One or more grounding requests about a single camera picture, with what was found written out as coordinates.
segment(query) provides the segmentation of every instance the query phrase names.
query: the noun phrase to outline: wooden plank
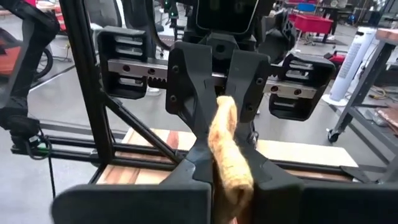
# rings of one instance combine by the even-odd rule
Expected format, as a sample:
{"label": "wooden plank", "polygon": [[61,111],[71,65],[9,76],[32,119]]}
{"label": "wooden plank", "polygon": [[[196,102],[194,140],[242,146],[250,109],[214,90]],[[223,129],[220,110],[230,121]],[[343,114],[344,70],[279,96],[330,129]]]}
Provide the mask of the wooden plank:
{"label": "wooden plank", "polygon": [[[153,129],[153,131],[170,147],[175,149],[189,150],[196,140],[193,133],[162,129]],[[132,129],[126,134],[123,143],[149,146],[149,143]],[[328,166],[358,166],[345,149],[341,147],[259,140],[257,150],[270,159],[280,161],[304,162]],[[118,152],[118,155],[122,157],[152,159],[154,161],[168,161],[167,158],[159,156],[147,156],[125,152]],[[331,174],[296,170],[287,170],[287,172],[307,177],[347,180],[345,177]],[[170,172],[159,170],[107,166],[97,184],[158,184],[169,174]]]}
{"label": "wooden plank", "polygon": [[393,42],[398,42],[398,29],[377,29],[376,39],[388,39]]}

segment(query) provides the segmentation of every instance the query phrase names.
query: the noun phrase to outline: concrete floor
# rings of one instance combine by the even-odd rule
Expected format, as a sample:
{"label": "concrete floor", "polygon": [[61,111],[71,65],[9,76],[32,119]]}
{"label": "concrete floor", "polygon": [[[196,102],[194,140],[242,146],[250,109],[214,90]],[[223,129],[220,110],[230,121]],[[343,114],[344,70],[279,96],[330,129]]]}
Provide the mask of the concrete floor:
{"label": "concrete floor", "polygon": [[[10,30],[18,28],[8,25]],[[336,38],[349,45],[355,30],[339,26]],[[56,42],[65,41],[57,37]],[[298,47],[303,53],[323,55],[332,52],[332,45],[317,44],[316,46]],[[339,50],[347,50],[348,46],[336,46]],[[188,131],[188,128],[176,116],[164,110],[165,92],[160,96],[147,96],[141,100],[121,100],[138,118],[151,128],[174,129]],[[328,146],[326,128],[332,128],[338,115],[324,102],[319,102],[311,118],[305,122],[277,119],[267,109],[267,96],[261,106],[261,114],[255,124],[261,139],[276,141],[301,142]],[[58,76],[51,82],[31,91],[29,95],[29,113],[39,119],[88,125],[88,117],[81,95],[75,69]],[[109,123],[113,129],[127,131],[128,126],[109,112]],[[49,207],[52,201],[49,170],[47,161],[33,161],[27,156],[15,156],[10,152],[12,146],[9,133],[0,129],[0,217],[4,224],[51,223]],[[384,166],[370,149],[347,129],[335,146],[345,148],[358,164]],[[60,192],[76,184],[85,184],[96,170],[91,164],[72,161],[53,161],[55,183]]]}

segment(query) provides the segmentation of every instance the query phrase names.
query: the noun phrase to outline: shelf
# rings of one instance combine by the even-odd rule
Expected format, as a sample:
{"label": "shelf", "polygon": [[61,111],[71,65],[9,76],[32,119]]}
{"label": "shelf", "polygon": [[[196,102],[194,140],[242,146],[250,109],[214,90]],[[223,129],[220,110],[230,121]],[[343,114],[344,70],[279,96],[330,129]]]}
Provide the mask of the shelf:
{"label": "shelf", "polygon": [[375,122],[367,120],[357,108],[348,108],[348,113],[362,124],[379,141],[386,145],[393,153],[398,153],[398,138],[388,127],[380,127]]}

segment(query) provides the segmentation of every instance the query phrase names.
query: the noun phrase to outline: bolt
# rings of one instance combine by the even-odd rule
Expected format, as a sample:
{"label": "bolt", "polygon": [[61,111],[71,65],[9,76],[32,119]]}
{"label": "bolt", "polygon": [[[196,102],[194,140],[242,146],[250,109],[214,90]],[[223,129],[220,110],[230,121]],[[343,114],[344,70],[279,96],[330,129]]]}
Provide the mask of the bolt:
{"label": "bolt", "polygon": [[262,83],[264,83],[264,79],[258,78],[258,79],[256,80],[256,84],[257,84],[257,85],[261,85]]}
{"label": "bolt", "polygon": [[300,95],[301,94],[301,90],[294,90],[294,95]]}
{"label": "bolt", "polygon": [[180,68],[178,67],[178,65],[174,65],[174,66],[172,67],[172,70],[173,70],[174,73],[180,72]]}
{"label": "bolt", "polygon": [[155,75],[155,70],[153,68],[148,69],[149,75]]}
{"label": "bolt", "polygon": [[250,103],[246,105],[246,109],[250,112],[254,111],[254,108]]}
{"label": "bolt", "polygon": [[123,71],[125,71],[125,72],[130,72],[130,66],[128,66],[128,65],[123,65]]}
{"label": "bolt", "polygon": [[273,86],[273,87],[271,87],[271,92],[276,92],[276,91],[278,91],[278,87],[277,86]]}
{"label": "bolt", "polygon": [[175,103],[177,101],[177,97],[175,95],[170,96],[170,101]]}

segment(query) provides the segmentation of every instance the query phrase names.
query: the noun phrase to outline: cable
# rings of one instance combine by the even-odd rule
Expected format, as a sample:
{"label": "cable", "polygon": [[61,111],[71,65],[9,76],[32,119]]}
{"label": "cable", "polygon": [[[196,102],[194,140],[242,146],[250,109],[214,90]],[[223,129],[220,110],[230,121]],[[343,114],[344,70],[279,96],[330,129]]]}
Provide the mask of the cable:
{"label": "cable", "polygon": [[43,131],[42,131],[41,128],[39,128],[39,131],[40,131],[40,135],[36,135],[36,136],[39,138],[39,141],[40,141],[40,142],[42,142],[42,143],[45,144],[45,146],[46,146],[46,148],[47,148],[47,150],[48,150],[48,152],[46,153],[46,155],[44,155],[44,156],[34,156],[34,155],[33,155],[33,152],[32,152],[32,148],[31,148],[31,146],[29,145],[29,141],[24,141],[27,154],[29,155],[29,157],[30,157],[31,159],[36,160],[36,161],[40,161],[40,160],[49,158],[50,155],[51,155],[51,153],[52,153],[52,144],[51,144],[51,142],[49,141],[49,139],[48,139],[47,136],[44,136],[44,133],[43,133]]}
{"label": "cable", "polygon": [[50,169],[50,180],[51,180],[51,190],[52,190],[52,198],[55,198],[55,181],[54,181],[54,172],[52,169],[52,160],[49,157],[49,169]]}
{"label": "cable", "polygon": [[148,18],[148,28],[150,36],[154,40],[155,44],[164,50],[171,50],[171,47],[165,44],[156,32],[155,26],[155,16],[154,16],[154,3],[152,0],[145,0],[147,18]]}

